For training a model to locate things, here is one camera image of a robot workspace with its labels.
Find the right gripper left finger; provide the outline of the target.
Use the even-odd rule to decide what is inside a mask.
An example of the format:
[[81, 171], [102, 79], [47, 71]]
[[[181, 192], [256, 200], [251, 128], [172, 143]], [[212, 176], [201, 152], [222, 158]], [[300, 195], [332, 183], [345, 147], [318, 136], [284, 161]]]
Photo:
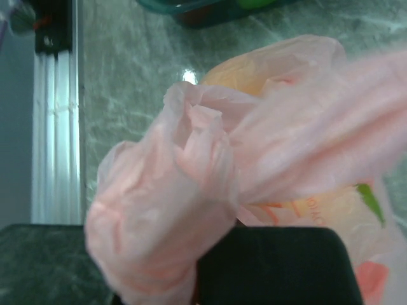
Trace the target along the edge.
[[120, 304], [85, 247], [81, 225], [1, 230], [1, 304]]

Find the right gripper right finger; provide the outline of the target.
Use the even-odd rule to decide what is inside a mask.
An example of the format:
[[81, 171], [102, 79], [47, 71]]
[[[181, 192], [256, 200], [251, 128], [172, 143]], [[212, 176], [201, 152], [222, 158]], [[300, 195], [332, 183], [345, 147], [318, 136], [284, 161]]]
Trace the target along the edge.
[[198, 262], [199, 304], [362, 304], [345, 245], [316, 227], [235, 227]]

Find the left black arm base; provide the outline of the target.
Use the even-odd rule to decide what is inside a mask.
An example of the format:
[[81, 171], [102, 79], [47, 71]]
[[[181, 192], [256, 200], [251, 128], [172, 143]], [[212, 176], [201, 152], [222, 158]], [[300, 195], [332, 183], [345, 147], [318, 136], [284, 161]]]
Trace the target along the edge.
[[72, 50], [72, 1], [29, 1], [36, 13], [35, 52], [56, 55]]

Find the pink plastic bag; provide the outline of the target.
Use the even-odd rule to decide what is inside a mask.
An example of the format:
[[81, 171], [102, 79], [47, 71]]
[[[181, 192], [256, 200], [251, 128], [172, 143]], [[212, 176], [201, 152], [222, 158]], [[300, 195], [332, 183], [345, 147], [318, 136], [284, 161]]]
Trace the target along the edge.
[[406, 152], [406, 50], [348, 61], [299, 36], [172, 85], [138, 142], [97, 172], [88, 253], [125, 304], [189, 304], [236, 221], [329, 227], [365, 304], [406, 303], [406, 241], [382, 175]]

